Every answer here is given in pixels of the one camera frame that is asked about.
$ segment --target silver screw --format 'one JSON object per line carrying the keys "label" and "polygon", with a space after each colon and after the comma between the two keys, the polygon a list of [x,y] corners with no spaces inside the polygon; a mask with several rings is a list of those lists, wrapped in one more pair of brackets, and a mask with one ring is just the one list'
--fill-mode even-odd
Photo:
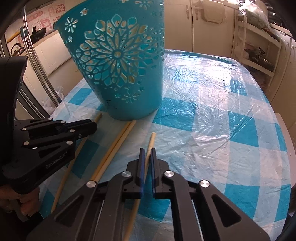
{"label": "silver screw", "polygon": [[173,175],[175,175],[173,171],[170,171],[170,170],[165,171],[165,176],[166,177],[172,177]]}
{"label": "silver screw", "polygon": [[201,185],[203,188],[207,188],[207,187],[209,187],[210,183],[209,183],[209,181],[207,181],[207,180],[202,180],[202,181],[200,182],[200,185]]}
{"label": "silver screw", "polygon": [[88,188],[94,188],[94,187],[96,186],[96,182],[95,182],[95,181],[88,181],[88,182],[86,183],[86,186],[87,186]]}
{"label": "silver screw", "polygon": [[122,172],[121,175],[124,176],[124,177],[130,177],[130,176],[131,176],[131,172],[129,172],[129,171],[124,171],[124,172]]}

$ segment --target flower cutout pattern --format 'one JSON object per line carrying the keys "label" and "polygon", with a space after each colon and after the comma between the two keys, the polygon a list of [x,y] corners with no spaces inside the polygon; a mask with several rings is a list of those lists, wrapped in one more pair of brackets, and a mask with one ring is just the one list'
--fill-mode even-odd
{"label": "flower cutout pattern", "polygon": [[[136,17],[123,20],[116,14],[111,20],[98,20],[94,30],[84,33],[85,42],[76,50],[79,70],[89,81],[114,91],[127,88],[159,57],[157,37],[151,30],[154,28],[139,25]],[[139,95],[128,93],[122,100],[133,103]]]}
{"label": "flower cutout pattern", "polygon": [[67,22],[65,23],[66,27],[65,30],[68,30],[68,32],[71,31],[71,33],[74,33],[74,29],[77,27],[75,24],[78,22],[78,20],[74,20],[74,18],[67,18]]}
{"label": "flower cutout pattern", "polygon": [[140,94],[130,94],[129,91],[126,92],[126,94],[121,98],[122,100],[126,100],[126,103],[134,103],[135,100],[137,100],[137,97],[139,97]]}
{"label": "flower cutout pattern", "polygon": [[152,0],[135,1],[135,4],[139,4],[140,7],[144,8],[144,10],[147,10],[147,8],[150,7],[151,4],[153,4],[153,1]]}
{"label": "flower cutout pattern", "polygon": [[88,9],[84,8],[80,13],[81,13],[81,16],[83,15],[87,15],[87,11]]}

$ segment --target hanging towel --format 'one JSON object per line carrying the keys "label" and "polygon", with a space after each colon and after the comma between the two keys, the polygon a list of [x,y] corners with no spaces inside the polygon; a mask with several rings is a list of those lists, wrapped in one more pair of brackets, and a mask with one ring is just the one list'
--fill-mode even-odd
{"label": "hanging towel", "polygon": [[202,6],[205,13],[205,20],[208,22],[222,23],[226,19],[223,3],[211,0],[203,0]]}

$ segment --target clear plastic sheet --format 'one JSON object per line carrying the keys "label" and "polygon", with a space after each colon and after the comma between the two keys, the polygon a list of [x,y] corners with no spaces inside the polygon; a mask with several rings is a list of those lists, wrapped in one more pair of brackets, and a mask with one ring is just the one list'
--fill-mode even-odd
{"label": "clear plastic sheet", "polygon": [[[228,58],[166,51],[163,101],[138,120],[100,182],[124,171],[156,132],[157,157],[187,180],[209,180],[275,240],[287,215],[290,169],[275,114],[251,74]],[[85,80],[66,96],[52,117],[94,119],[104,107]],[[73,166],[60,203],[91,177],[125,122],[103,113]],[[41,214],[49,214],[65,168],[41,188]],[[155,200],[148,171],[132,241],[174,240],[169,200]],[[126,202],[125,223],[132,207]]]}

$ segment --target plastic table cover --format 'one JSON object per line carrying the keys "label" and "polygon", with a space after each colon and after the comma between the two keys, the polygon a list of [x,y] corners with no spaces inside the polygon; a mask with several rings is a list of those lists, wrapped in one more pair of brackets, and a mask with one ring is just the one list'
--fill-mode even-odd
{"label": "plastic table cover", "polygon": [[[290,168],[281,128],[260,87],[229,58],[167,50],[164,63],[161,106],[137,121],[100,182],[126,170],[156,132],[157,156],[171,170],[189,181],[209,180],[275,240],[287,216]],[[54,120],[72,122],[94,120],[99,111],[98,130],[77,157],[59,203],[90,179],[125,122],[104,112],[84,79],[52,114]],[[65,170],[41,185],[43,217]],[[149,173],[130,240],[174,240],[170,200],[153,199]],[[126,202],[125,223],[131,208]]]}

